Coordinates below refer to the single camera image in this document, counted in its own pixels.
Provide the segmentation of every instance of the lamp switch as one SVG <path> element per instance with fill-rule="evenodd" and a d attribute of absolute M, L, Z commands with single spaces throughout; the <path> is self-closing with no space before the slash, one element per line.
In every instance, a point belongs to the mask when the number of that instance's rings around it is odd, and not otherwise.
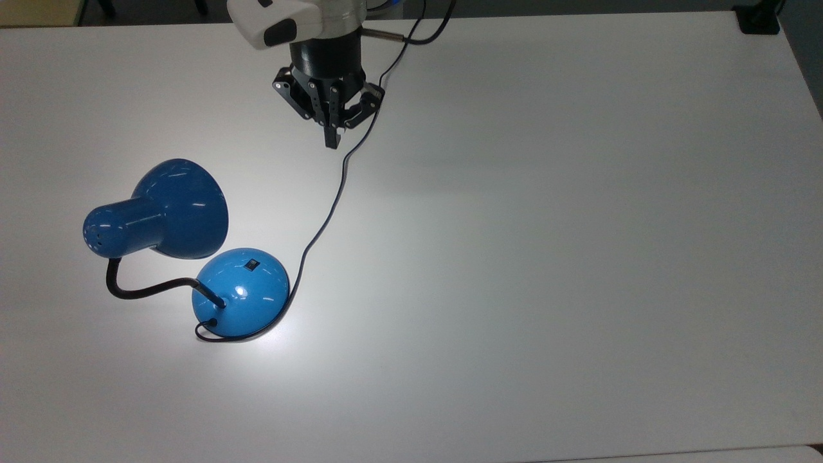
<path fill-rule="evenodd" d="M 258 265 L 260 265 L 260 263 L 257 260 L 251 259 L 249 262 L 246 262 L 246 265 L 244 265 L 244 267 L 246 269 L 249 269 L 249 272 L 253 272 Z"/>

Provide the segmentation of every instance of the blue desk lamp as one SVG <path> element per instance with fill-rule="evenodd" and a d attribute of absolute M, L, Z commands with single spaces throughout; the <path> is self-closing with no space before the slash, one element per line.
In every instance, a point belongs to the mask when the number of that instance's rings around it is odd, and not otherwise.
<path fill-rule="evenodd" d="M 251 248 L 224 252 L 195 278 L 177 278 L 149 288 L 124 290 L 117 284 L 121 259 L 152 248 L 178 259 L 202 259 L 223 245 L 229 230 L 226 199 L 202 167 L 184 159 L 151 169 L 119 203 L 100 206 L 83 224 L 89 249 L 109 259 L 106 286 L 115 297 L 139 299 L 172 288 L 190 286 L 195 332 L 204 340 L 239 340 L 273 325 L 284 312 L 289 278 L 271 255 Z M 204 326 L 220 338 L 205 338 Z"/>

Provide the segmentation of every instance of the lamp shade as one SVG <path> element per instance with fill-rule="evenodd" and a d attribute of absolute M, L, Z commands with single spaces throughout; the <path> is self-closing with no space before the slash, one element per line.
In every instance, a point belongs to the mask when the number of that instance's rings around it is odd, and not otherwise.
<path fill-rule="evenodd" d="M 229 210 L 214 178 L 194 162 L 172 159 L 145 174 L 130 199 L 91 211 L 83 239 L 108 259 L 148 247 L 201 259 L 223 246 L 228 230 Z"/>

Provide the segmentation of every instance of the table surface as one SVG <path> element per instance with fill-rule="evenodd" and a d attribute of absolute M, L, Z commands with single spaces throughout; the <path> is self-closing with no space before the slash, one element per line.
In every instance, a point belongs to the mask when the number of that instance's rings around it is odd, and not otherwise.
<path fill-rule="evenodd" d="M 364 40 L 372 80 L 397 51 Z M 287 49 L 232 25 L 0 30 L 0 60 L 4 461 L 823 441 L 823 123 L 783 35 L 730 12 L 452 21 L 391 76 L 288 315 L 222 345 L 183 289 L 112 298 L 86 213 L 185 157 L 226 194 L 224 250 L 293 278 L 365 127 L 324 148 L 271 88 Z M 204 263 L 145 250 L 122 285 Z"/>

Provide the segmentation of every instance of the lamp base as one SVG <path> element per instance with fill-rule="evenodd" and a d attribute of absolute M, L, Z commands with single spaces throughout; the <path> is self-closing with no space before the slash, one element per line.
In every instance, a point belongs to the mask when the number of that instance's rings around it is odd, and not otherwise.
<path fill-rule="evenodd" d="M 279 260 L 261 250 L 228 250 L 212 259 L 198 274 L 200 283 L 226 302 L 219 308 L 192 291 L 194 315 L 204 327 L 224 338 L 249 336 L 269 326 L 289 297 L 289 277 Z"/>

